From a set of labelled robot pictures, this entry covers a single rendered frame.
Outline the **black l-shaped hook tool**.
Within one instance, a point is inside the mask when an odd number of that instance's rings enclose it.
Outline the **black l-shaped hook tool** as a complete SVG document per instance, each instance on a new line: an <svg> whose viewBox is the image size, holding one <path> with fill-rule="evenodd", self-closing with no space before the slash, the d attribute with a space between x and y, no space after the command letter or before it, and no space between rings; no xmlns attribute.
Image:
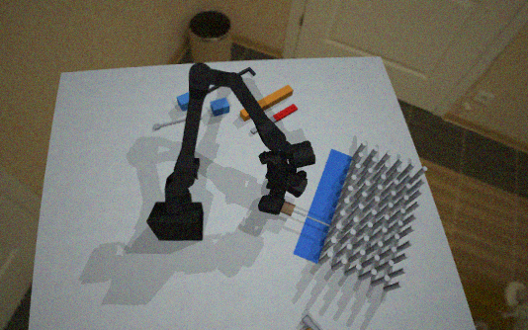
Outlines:
<svg viewBox="0 0 528 330"><path fill-rule="evenodd" d="M253 76L255 76L256 73L255 73L250 67L245 68L244 70L238 72L237 74L239 74L239 75L241 76L242 74L244 74L244 73L246 73L246 72L248 72L248 71L249 71ZM216 89L219 88L219 87L220 87L220 86L214 86L213 88L209 89L208 94L210 94L211 92L213 92L214 90L216 90ZM207 94L207 95L208 95L208 94Z"/></svg>

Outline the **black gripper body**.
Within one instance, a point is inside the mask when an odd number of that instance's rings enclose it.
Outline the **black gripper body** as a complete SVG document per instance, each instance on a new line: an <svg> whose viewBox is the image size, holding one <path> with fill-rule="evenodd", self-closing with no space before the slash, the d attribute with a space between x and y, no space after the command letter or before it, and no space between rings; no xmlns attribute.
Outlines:
<svg viewBox="0 0 528 330"><path fill-rule="evenodd" d="M265 175L265 179L268 179L268 183L266 185L266 189L270 189L269 195L272 196L263 196L258 204L259 211L267 212L271 214L278 215L281 212L283 201L282 201L282 192L280 192L280 188L282 186L283 181L285 181L286 177L288 177L289 170L292 169L292 173L297 172L297 168L294 167L294 165L288 164L288 171L283 176L272 176L268 173Z"/></svg>

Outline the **grey metal wrench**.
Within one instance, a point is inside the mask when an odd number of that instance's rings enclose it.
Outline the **grey metal wrench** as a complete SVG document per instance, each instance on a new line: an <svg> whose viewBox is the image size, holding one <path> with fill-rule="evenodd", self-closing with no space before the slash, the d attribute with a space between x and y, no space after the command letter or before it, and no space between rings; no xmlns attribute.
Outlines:
<svg viewBox="0 0 528 330"><path fill-rule="evenodd" d="M154 129L155 129L155 130L159 130L160 127L167 126L167 125L169 125L169 124L175 124L175 123L182 122L182 121L185 121L185 120L186 120L186 118L185 118L185 119L177 120L177 121L172 122L172 123L167 123L167 124L154 124Z"/></svg>

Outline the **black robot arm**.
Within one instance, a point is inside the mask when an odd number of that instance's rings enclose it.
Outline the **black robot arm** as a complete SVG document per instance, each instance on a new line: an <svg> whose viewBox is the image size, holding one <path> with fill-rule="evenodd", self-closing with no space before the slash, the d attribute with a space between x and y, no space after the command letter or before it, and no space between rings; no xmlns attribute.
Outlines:
<svg viewBox="0 0 528 330"><path fill-rule="evenodd" d="M166 216L192 214L192 195L189 188L195 179L198 180L197 172L200 166L199 158L194 158L194 153L201 110L211 85L230 88L254 121L262 142L272 150L259 154L261 164L267 164L270 175L285 175L288 171L288 160L295 168L315 164L315 154L310 141L296 144L286 141L284 133L266 116L239 74L196 63L189 71L189 105L182 148L174 172L166 179L164 189ZM299 198L308 184L307 172L302 170L293 174L291 171L292 169L283 181L280 192L285 193L286 190Z"/></svg>

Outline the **blue cube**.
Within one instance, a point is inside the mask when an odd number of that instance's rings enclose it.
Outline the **blue cube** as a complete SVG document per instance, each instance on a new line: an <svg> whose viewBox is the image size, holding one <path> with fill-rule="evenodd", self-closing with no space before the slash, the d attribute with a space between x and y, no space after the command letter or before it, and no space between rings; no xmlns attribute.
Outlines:
<svg viewBox="0 0 528 330"><path fill-rule="evenodd" d="M181 108L182 112L187 111L188 105L189 105L189 92L181 96L178 96L176 98L177 98L178 105Z"/></svg>
<svg viewBox="0 0 528 330"><path fill-rule="evenodd" d="M213 100L210 102L210 105L214 117L229 113L229 104L226 97Z"/></svg>

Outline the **wooden tool handle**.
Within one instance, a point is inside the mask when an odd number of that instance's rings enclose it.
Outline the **wooden tool handle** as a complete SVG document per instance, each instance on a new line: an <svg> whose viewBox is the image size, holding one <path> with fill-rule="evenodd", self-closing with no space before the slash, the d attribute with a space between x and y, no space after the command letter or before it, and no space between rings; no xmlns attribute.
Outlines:
<svg viewBox="0 0 528 330"><path fill-rule="evenodd" d="M319 223L321 223L321 224L324 224L324 225L330 226L330 227L332 227L332 228L334 227L334 226L332 226L332 225L330 225L330 224L328 224L328 223L325 224L325 223L322 222L322 221L319 221L319 220L314 219L314 218L312 218L312 217L310 217L310 216L307 216L307 215L302 214L302 213L300 213L300 212L298 212L298 211L295 211L295 210L294 210L295 206L296 206L296 205L293 205L293 204L288 203L288 202L285 201L284 204L283 204L283 206L282 206L281 213L284 213L284 214L286 214L286 215L288 215L288 216L291 216L292 213L295 212L295 213L297 213L297 214L300 214L300 215L302 215L302 216L304 216L304 217L307 217L307 218L309 218L309 219L312 219L312 220L314 220L314 221L316 221L316 222L319 222ZM342 229L339 229L339 231L341 231L341 234L344 232L344 230L342 230Z"/></svg>

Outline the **orange rectangular bar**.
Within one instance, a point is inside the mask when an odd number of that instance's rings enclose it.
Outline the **orange rectangular bar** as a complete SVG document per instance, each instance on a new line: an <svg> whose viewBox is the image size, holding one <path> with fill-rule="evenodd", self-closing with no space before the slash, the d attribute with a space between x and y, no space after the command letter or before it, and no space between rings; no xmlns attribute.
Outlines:
<svg viewBox="0 0 528 330"><path fill-rule="evenodd" d="M262 108L263 111L269 109L270 107L276 105L277 103L283 101L284 99L290 97L293 95L294 90L288 85L280 90L277 90L270 95L260 99L258 104ZM242 109L240 111L240 116L242 119L246 122L247 120L251 119L250 115L246 112L245 109Z"/></svg>

